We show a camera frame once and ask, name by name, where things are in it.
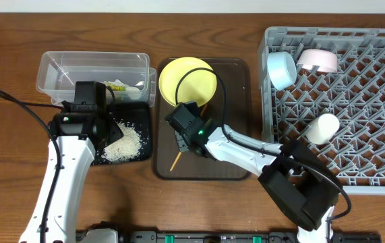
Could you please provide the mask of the pile of rice grains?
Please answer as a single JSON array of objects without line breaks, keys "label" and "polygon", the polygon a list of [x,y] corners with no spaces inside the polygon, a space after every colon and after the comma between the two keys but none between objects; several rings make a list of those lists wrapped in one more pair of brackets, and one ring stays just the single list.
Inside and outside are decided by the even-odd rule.
[{"label": "pile of rice grains", "polygon": [[123,137],[110,144],[104,149],[102,158],[109,163],[122,163],[135,159],[140,154],[141,138],[135,131],[134,125],[124,124],[119,122],[117,124],[123,132]]}]

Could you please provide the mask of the wooden chopstick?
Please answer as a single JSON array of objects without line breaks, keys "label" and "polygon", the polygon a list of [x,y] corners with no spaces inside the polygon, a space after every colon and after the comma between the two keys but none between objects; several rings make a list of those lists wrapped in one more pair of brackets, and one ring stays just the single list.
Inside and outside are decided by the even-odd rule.
[{"label": "wooden chopstick", "polygon": [[202,110],[201,110],[201,112],[200,112],[200,117],[202,117],[203,116],[203,114],[204,114],[204,112],[206,111],[206,108],[208,107],[208,104],[207,103],[205,103],[204,105],[203,105],[203,107],[202,107]]},{"label": "wooden chopstick", "polygon": [[176,166],[176,164],[177,164],[179,158],[181,157],[181,154],[182,154],[182,152],[179,151],[178,154],[177,154],[177,156],[175,157],[175,160],[174,160],[174,162],[173,162],[173,164],[172,164],[172,166],[171,166],[171,168],[170,168],[169,171],[173,171],[173,170],[174,170],[174,168],[175,168],[175,166]]}]

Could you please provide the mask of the white bowl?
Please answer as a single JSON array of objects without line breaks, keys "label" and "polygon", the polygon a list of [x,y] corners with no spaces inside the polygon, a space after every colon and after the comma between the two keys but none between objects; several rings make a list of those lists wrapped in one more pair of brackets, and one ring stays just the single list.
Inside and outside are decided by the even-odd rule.
[{"label": "white bowl", "polygon": [[330,51],[307,49],[301,54],[297,65],[309,71],[318,66],[318,72],[333,73],[337,72],[338,59],[336,54]]}]

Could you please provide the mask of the light blue bowl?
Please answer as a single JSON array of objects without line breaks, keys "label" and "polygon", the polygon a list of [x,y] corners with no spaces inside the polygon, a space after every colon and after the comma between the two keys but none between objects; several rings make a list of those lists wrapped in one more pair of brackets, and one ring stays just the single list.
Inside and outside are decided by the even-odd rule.
[{"label": "light blue bowl", "polygon": [[277,90],[294,85],[297,79],[295,62],[288,52],[269,53],[267,68],[270,81]]}]

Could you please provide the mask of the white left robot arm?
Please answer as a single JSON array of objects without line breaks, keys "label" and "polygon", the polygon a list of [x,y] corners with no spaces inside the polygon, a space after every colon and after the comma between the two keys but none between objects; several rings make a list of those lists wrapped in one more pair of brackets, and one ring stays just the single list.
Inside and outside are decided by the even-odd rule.
[{"label": "white left robot arm", "polygon": [[79,81],[73,102],[46,124],[49,157],[32,217],[20,242],[75,242],[86,175],[97,155],[123,137],[110,114],[115,108],[101,82]]}]

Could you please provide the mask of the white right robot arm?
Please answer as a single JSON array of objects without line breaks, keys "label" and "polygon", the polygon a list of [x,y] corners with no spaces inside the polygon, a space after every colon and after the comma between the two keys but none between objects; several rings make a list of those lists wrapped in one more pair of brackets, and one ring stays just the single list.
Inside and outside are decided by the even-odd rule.
[{"label": "white right robot arm", "polygon": [[257,175],[283,214],[299,228],[299,242],[330,242],[332,213],[343,186],[298,140],[267,143],[213,119],[204,121],[196,102],[178,103],[165,117],[189,151]]}]

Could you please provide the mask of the white cup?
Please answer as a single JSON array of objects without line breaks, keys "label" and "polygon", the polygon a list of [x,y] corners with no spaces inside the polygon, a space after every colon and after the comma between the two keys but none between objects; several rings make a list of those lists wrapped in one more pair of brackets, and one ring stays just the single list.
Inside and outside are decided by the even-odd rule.
[{"label": "white cup", "polygon": [[339,127],[340,122],[338,118],[331,113],[325,113],[315,118],[309,124],[309,130],[305,136],[314,144],[325,144],[336,134]]}]

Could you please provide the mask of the green orange snack wrapper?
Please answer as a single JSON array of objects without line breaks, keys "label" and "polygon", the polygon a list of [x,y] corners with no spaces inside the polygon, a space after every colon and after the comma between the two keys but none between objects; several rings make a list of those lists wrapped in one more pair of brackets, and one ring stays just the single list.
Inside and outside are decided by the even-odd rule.
[{"label": "green orange snack wrapper", "polygon": [[104,81],[103,84],[110,87],[113,91],[126,91],[127,85],[119,80],[115,81]]}]

